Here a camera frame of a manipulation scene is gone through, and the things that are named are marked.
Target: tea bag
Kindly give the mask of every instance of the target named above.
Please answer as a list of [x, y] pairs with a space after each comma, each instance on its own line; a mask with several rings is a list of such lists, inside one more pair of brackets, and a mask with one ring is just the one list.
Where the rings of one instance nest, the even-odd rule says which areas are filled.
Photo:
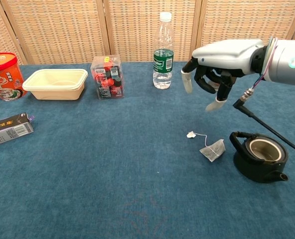
[[207, 135], [206, 134], [199, 134], [199, 133], [194, 133], [193, 131], [189, 132], [186, 137], [188, 138], [195, 138], [197, 135], [200, 136], [205, 136], [205, 147], [200, 150], [201, 154], [203, 154], [206, 158], [208, 158], [209, 161], [213, 162], [215, 159], [217, 159], [219, 156], [221, 156], [226, 148], [224, 145], [224, 140], [220, 139], [213, 143], [210, 146], [207, 146], [206, 140], [207, 140]]

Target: box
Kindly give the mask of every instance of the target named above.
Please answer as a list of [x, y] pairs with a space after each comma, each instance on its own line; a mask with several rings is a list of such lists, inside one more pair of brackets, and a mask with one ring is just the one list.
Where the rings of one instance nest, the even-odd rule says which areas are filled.
[[42, 69], [35, 71], [22, 87], [38, 100], [77, 100], [87, 76], [84, 69]]
[[91, 73], [100, 100], [124, 97], [124, 80], [119, 55], [94, 57]]
[[32, 132], [27, 113], [0, 120], [0, 144]]

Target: black cable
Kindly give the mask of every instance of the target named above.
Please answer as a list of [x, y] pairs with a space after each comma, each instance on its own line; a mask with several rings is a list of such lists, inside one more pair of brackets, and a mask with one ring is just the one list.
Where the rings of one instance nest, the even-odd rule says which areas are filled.
[[244, 102], [241, 100], [238, 100], [237, 102], [234, 103], [234, 107], [238, 109], [240, 112], [246, 114], [248, 117], [253, 118], [256, 122], [260, 123], [263, 127], [268, 129], [270, 132], [272, 132], [274, 135], [276, 135], [278, 138], [280, 138], [282, 141], [284, 141], [286, 144], [288, 144], [290, 147], [295, 149], [295, 145], [290, 142], [288, 139], [283, 137], [281, 134], [279, 134], [276, 130], [271, 128], [268, 124], [260, 120], [257, 116], [254, 115], [253, 112], [251, 112], [249, 109], [247, 109], [245, 106], [243, 106]]

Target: beige plastic container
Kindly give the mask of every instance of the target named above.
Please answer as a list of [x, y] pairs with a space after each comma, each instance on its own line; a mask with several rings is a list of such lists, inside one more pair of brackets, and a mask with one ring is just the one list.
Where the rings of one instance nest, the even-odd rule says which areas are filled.
[[77, 100], [87, 76], [84, 69], [42, 69], [34, 72], [22, 87], [38, 100]]

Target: bottle cap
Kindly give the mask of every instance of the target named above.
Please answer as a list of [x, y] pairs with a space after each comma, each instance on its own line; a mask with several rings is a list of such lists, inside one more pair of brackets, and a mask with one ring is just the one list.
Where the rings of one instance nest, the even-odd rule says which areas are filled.
[[159, 14], [160, 21], [170, 22], [172, 20], [172, 13], [163, 11]]

